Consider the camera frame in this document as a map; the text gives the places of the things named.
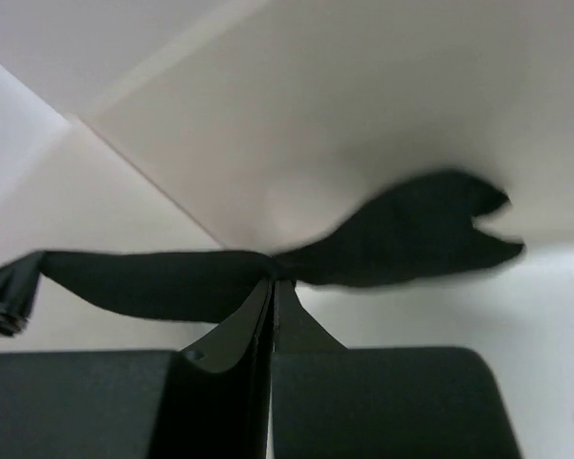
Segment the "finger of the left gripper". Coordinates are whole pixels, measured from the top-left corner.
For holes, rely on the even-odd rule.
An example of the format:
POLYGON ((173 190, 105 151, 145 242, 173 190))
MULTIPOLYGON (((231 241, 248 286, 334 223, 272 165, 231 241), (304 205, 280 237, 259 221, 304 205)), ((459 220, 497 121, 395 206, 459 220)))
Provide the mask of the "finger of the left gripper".
POLYGON ((43 251, 0 266, 0 335, 20 334, 33 310, 43 251))

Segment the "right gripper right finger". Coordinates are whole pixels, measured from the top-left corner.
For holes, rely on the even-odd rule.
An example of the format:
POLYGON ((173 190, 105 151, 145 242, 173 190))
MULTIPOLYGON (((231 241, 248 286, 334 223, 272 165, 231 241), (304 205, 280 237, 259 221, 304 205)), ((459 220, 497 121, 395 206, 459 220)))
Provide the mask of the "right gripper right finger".
POLYGON ((277 458, 518 458, 496 378, 454 346, 349 349, 274 287, 277 458))

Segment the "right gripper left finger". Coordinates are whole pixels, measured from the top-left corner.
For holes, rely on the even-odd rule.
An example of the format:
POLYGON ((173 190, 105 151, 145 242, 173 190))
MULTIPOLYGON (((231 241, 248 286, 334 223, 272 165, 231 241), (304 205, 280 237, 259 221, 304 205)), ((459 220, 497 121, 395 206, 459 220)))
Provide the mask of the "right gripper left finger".
POLYGON ((272 286, 188 348, 0 354, 0 458, 262 458, 272 286))

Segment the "black tank top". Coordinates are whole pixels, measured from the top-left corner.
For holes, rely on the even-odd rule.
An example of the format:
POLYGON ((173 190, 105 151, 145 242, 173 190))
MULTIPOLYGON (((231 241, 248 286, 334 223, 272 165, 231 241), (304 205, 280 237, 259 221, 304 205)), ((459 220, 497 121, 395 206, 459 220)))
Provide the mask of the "black tank top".
POLYGON ((525 246, 482 232, 474 220, 508 201, 490 183, 445 169, 390 187, 325 237, 288 251, 50 251, 40 271, 110 312, 218 323, 262 280, 361 289, 495 268, 525 246))

